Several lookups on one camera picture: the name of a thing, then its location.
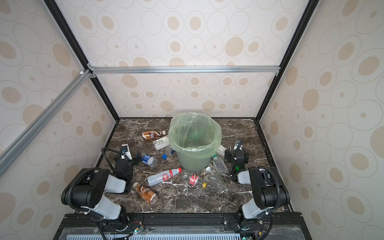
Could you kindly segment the clear bottle green cap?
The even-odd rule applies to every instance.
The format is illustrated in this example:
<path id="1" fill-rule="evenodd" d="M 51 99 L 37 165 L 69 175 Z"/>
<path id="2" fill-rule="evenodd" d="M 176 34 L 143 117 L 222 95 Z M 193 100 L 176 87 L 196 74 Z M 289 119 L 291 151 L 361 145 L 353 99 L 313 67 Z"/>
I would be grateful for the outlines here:
<path id="1" fill-rule="evenodd" d="M 218 155 L 213 156 L 213 165 L 215 166 L 215 168 L 219 174 L 227 175 L 229 173 L 229 170 L 228 170 L 223 158 L 221 158 L 220 156 L 218 156 Z"/>

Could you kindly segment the green mesh bin with liner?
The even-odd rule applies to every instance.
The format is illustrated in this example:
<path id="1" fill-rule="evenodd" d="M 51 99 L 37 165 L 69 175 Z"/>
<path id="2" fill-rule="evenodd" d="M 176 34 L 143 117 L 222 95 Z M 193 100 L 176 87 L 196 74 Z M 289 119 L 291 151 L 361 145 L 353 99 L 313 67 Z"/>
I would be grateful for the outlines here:
<path id="1" fill-rule="evenodd" d="M 172 118 L 168 137 L 182 168 L 199 172 L 209 165 L 220 147 L 222 128 L 207 115 L 180 113 Z"/>

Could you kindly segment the clear ribbed bottle white cap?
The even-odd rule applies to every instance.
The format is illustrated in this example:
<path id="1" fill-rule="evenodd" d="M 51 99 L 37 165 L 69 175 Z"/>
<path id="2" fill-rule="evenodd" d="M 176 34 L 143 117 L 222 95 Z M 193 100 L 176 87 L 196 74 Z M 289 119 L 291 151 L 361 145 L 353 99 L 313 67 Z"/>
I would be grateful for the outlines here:
<path id="1" fill-rule="evenodd" d="M 224 193 L 227 190 L 225 181 L 222 179 L 221 174 L 213 170 L 211 167 L 206 167 L 208 178 L 212 184 L 217 188 L 219 193 Z"/>

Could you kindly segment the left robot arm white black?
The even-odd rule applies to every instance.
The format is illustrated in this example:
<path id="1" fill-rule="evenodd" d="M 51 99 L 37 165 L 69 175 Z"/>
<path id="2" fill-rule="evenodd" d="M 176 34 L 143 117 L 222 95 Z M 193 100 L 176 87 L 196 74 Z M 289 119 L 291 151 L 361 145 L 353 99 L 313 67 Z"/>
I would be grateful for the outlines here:
<path id="1" fill-rule="evenodd" d="M 108 199 L 105 192 L 128 194 L 133 185 L 134 164 L 133 160 L 119 159 L 113 171 L 83 168 L 63 190 L 62 204 L 85 214 L 93 213 L 102 220 L 126 223 L 125 208 Z"/>

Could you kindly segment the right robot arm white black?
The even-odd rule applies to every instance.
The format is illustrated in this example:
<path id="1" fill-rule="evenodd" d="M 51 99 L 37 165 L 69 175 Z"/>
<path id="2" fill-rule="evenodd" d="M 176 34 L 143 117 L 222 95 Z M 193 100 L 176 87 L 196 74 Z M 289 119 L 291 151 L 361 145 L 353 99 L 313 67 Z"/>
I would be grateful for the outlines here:
<path id="1" fill-rule="evenodd" d="M 243 148 L 226 150 L 225 160 L 231 164 L 231 179 L 251 186 L 252 199 L 239 210 L 241 220 L 260 219 L 289 204 L 289 192 L 276 167 L 246 168 L 249 154 Z"/>

